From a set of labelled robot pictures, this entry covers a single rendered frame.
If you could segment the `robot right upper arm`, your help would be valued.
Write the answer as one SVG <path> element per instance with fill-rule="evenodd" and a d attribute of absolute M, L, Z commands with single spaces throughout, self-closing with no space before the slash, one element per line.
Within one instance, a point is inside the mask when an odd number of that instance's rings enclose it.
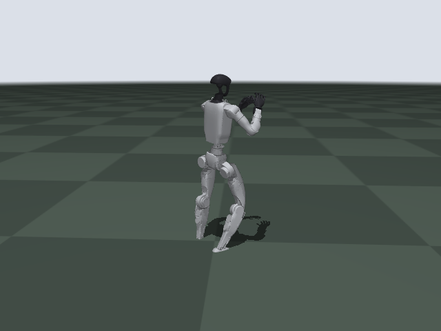
<path fill-rule="evenodd" d="M 252 124 L 248 122 L 238 106 L 226 105 L 223 109 L 230 119 L 234 119 L 246 131 L 247 135 L 254 136 L 257 133 L 252 130 Z"/>

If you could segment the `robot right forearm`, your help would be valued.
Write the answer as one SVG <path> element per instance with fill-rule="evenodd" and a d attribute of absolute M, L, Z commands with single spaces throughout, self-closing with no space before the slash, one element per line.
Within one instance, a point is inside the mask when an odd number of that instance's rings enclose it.
<path fill-rule="evenodd" d="M 252 121 L 251 121 L 252 130 L 255 131 L 255 132 L 258 132 L 259 129 L 260 129 L 260 119 L 261 119 L 261 117 L 262 117 L 261 116 L 261 110 L 256 108 L 255 113 L 253 114 L 253 117 L 252 117 Z"/>

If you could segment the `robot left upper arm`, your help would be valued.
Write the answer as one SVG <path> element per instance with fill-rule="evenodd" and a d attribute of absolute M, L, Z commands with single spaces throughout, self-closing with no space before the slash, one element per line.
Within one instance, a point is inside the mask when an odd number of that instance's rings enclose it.
<path fill-rule="evenodd" d="M 209 101 L 209 100 L 207 100 L 207 101 Z M 206 101 L 206 102 L 207 102 L 207 101 Z M 204 111 L 204 107 L 205 107 L 206 102 L 203 103 L 203 104 L 201 105 L 201 109 L 202 109 L 203 111 Z"/>

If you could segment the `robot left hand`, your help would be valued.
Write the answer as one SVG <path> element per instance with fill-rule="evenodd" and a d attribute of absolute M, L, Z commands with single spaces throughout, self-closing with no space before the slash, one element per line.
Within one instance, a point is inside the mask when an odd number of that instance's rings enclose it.
<path fill-rule="evenodd" d="M 254 103 L 253 99 L 251 98 L 251 96 L 248 97 L 244 97 L 241 102 L 239 103 L 239 109 L 242 112 L 243 108 L 246 108 L 248 105 Z"/>

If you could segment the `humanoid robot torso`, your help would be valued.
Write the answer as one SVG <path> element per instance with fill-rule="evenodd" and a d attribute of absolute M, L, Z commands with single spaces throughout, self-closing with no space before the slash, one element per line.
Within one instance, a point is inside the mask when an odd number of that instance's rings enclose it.
<path fill-rule="evenodd" d="M 213 97 L 212 97 L 213 98 Z M 226 102 L 211 103 L 206 102 L 204 107 L 204 133 L 206 141 L 214 143 L 211 150 L 206 153 L 206 164 L 214 169 L 219 170 L 221 161 L 227 159 L 227 155 L 223 153 L 225 147 L 222 143 L 227 143 L 232 129 L 232 119 L 230 119 L 224 111 L 226 105 L 231 105 Z"/>

